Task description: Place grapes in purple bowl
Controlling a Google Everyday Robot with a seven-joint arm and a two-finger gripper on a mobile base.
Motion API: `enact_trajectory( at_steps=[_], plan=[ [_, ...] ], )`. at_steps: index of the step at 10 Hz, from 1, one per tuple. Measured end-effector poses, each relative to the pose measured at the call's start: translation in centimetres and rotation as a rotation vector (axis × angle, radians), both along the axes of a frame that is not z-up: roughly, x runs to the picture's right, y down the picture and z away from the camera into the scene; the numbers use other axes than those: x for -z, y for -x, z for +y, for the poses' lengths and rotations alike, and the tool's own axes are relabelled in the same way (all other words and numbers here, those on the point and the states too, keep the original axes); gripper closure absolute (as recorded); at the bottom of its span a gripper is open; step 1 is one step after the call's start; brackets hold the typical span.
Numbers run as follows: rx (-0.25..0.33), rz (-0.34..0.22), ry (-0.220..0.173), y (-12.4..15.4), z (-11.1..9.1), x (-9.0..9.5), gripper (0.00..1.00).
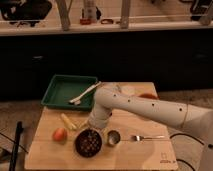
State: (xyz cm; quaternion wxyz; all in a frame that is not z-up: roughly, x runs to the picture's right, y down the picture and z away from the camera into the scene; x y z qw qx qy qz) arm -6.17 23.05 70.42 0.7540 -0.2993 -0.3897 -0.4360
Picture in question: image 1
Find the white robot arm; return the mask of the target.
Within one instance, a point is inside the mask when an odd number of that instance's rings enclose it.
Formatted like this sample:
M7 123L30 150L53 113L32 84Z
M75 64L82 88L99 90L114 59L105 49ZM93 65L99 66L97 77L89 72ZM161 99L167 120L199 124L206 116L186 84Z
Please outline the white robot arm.
M113 109L124 110L167 125L204 141L198 171L213 171L213 109L185 103L147 99L123 94L116 84L105 84L94 94L88 123L104 129Z

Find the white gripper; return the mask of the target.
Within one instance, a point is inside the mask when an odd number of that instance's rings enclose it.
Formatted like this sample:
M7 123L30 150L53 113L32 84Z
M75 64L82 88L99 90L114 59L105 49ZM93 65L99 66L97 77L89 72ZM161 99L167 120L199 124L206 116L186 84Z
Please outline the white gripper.
M104 129L108 124L109 117L109 113L91 112L88 118L88 124L96 129Z

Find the red object behind arm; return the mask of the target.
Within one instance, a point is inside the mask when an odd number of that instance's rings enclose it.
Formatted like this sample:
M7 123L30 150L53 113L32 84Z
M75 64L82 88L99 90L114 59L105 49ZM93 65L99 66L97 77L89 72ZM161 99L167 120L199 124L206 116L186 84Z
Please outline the red object behind arm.
M139 95L139 97L141 98L148 98L148 99L158 99L158 96L155 96L153 94L149 94L149 93L144 93Z

